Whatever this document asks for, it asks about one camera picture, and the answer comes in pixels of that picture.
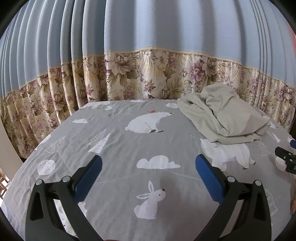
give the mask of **curtain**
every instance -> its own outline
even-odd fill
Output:
[[[295,54],[268,0],[29,0],[0,39],[0,117],[27,158],[88,102],[224,83],[289,131]]]

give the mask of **polar bear print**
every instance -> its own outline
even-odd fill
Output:
[[[243,169],[249,168],[249,164],[254,164],[251,159],[250,150],[245,143],[228,144],[211,143],[208,139],[200,139],[203,152],[212,159],[212,166],[218,167],[221,171],[226,171],[226,162],[235,161],[243,166]]]
[[[170,116],[172,113],[168,112],[156,112],[146,115],[140,115],[131,122],[126,127],[127,131],[132,131],[135,133],[153,133],[153,132],[163,132],[158,130],[158,124],[161,118]]]

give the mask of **gray bedsheet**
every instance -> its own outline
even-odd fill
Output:
[[[261,141],[222,145],[206,140],[175,100],[88,103],[39,144],[12,180],[2,209],[25,238],[35,181],[72,176],[98,154],[102,172],[79,206],[104,240],[194,240],[218,207],[195,169],[204,153],[225,175],[262,181],[274,239],[291,217],[294,192],[293,175],[274,155],[277,146],[293,151],[291,136],[278,126],[273,121]]]

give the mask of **moon print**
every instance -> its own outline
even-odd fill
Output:
[[[54,171],[54,169],[55,169],[54,160],[44,160],[37,167],[37,171],[39,175],[51,174]]]
[[[281,171],[286,170],[287,165],[286,165],[286,162],[282,158],[277,156],[275,159],[275,162],[276,162],[276,167],[278,169],[280,169]]]

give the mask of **floral pattern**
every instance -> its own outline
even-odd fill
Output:
[[[27,158],[62,121],[88,102],[177,99],[224,83],[290,131],[296,90],[233,61],[161,49],[86,56],[51,68],[0,99],[0,117],[20,157]]]
[[[83,60],[72,62],[74,88],[78,107],[81,108],[88,103],[83,71]]]
[[[68,110],[70,115],[72,115],[76,110],[78,110],[72,64],[62,64],[62,81]]]
[[[83,70],[88,102],[107,100],[104,56],[83,58]]]
[[[0,99],[0,116],[17,154],[28,158],[38,143],[59,125],[48,74]]]
[[[48,79],[57,118],[59,123],[62,123],[70,116],[70,112],[65,98],[61,67],[49,69]]]
[[[250,105],[263,110],[287,131],[293,124],[295,89],[241,64],[161,49],[106,53],[109,100],[177,99],[203,87],[224,83]]]

